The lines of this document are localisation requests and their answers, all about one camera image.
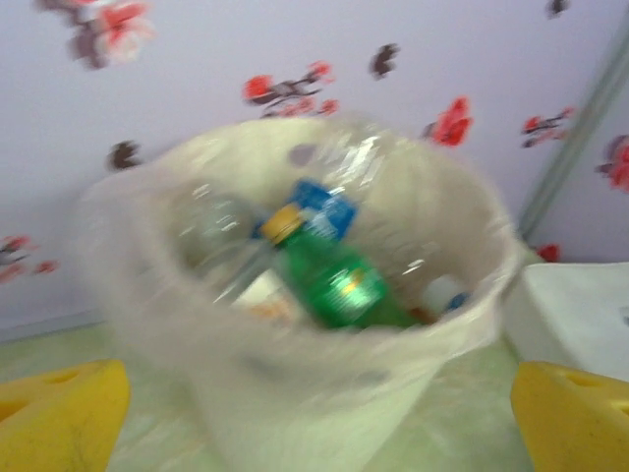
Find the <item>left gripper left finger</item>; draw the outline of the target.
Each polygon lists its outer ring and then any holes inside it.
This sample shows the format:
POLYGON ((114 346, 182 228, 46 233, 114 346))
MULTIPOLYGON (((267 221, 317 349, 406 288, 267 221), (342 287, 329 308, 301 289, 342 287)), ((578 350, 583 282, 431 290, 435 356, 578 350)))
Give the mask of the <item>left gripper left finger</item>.
POLYGON ((118 359, 2 383, 1 469, 106 470, 130 399, 118 359))

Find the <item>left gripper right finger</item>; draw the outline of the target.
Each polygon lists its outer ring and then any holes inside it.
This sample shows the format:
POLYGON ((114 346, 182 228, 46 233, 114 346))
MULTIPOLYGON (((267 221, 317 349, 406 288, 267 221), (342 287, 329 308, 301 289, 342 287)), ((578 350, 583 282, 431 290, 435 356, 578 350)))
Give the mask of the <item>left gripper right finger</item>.
POLYGON ((522 362, 510 401, 536 471, 628 470, 628 383, 522 362))

